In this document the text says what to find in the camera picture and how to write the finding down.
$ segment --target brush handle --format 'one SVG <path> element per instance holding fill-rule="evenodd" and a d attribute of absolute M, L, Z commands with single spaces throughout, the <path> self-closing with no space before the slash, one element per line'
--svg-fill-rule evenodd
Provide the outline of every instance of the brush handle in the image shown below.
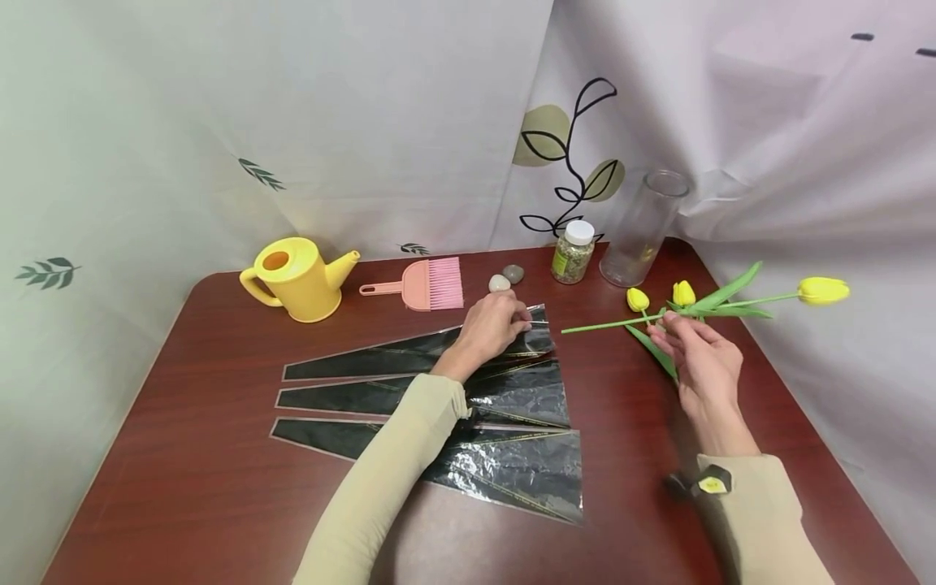
<path fill-rule="evenodd" d="M 364 285 L 358 289 L 358 292 L 364 297 L 376 297 L 377 295 L 399 295 L 403 292 L 403 281 L 398 283 L 377 283 L 375 285 Z"/>

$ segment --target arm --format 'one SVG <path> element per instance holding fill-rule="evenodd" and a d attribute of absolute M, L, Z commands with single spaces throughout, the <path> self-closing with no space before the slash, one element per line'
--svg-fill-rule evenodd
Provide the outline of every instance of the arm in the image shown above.
<path fill-rule="evenodd" d="M 832 583 L 803 531 L 803 510 L 781 461 L 760 454 L 740 412 L 729 410 L 717 418 L 715 427 L 697 426 L 700 438 L 709 437 L 706 454 L 698 456 L 699 469 L 714 464 L 728 470 L 733 489 L 702 497 L 714 511 L 740 582 Z"/>
<path fill-rule="evenodd" d="M 468 416 L 461 384 L 530 328 L 513 291 L 488 295 L 468 312 L 459 339 L 417 376 L 383 429 L 331 498 L 293 585 L 366 585 L 390 525 L 413 485 Z"/>
<path fill-rule="evenodd" d="M 744 585 L 832 583 L 803 531 L 803 511 L 779 459 L 763 455 L 738 407 L 741 353 L 711 327 L 667 313 L 651 338 L 679 369 L 680 403 L 695 428 L 700 469 L 718 465 L 733 489 L 705 496 Z"/>

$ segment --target gray stone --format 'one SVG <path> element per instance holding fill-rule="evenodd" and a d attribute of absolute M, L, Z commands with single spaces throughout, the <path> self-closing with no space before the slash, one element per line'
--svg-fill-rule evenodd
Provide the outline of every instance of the gray stone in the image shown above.
<path fill-rule="evenodd" d="M 510 281 L 508 281 L 502 274 L 494 274 L 490 277 L 490 280 L 488 281 L 488 290 L 490 292 L 509 289 Z"/>
<path fill-rule="evenodd" d="M 515 285 L 516 283 L 523 280 L 523 269 L 517 266 L 516 264 L 510 264 L 508 266 L 504 266 L 504 269 L 501 271 L 501 274 L 503 274 L 504 277 L 506 277 L 506 279 L 510 281 L 511 285 Z"/>

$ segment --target glass vase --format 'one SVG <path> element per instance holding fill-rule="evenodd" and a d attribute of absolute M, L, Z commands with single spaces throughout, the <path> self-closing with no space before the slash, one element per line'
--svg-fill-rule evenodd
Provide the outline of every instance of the glass vase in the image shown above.
<path fill-rule="evenodd" d="M 608 282 L 627 287 L 644 281 L 689 191 L 678 172 L 656 169 L 644 175 L 598 265 Z"/>

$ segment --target fabric backdrop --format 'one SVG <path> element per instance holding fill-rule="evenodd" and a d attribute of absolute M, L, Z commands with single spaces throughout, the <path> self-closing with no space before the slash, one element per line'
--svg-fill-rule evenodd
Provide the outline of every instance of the fabric backdrop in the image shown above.
<path fill-rule="evenodd" d="M 924 583 L 936 583 L 934 56 L 925 0 L 557 0 L 528 106 L 569 109 L 596 77 L 617 87 L 569 148 L 583 173 L 627 169 L 616 196 L 572 213 L 599 231 L 659 165 L 693 177 L 677 230 L 720 282 L 764 260 L 747 298 L 814 274 L 851 283 L 845 303 L 787 301 L 747 325 Z M 571 203 L 553 187 L 569 176 L 514 166 L 495 244 L 546 243 L 511 227 L 562 217 Z"/>
<path fill-rule="evenodd" d="M 328 259 L 605 233 L 661 166 L 720 281 L 852 283 L 748 326 L 936 583 L 936 7 L 391 4 L 0 6 L 0 581 L 39 581 L 201 277 L 297 232 Z"/>
<path fill-rule="evenodd" d="M 0 3 L 0 582 L 41 579 L 200 278 L 295 232 L 488 246 L 549 9 Z"/>

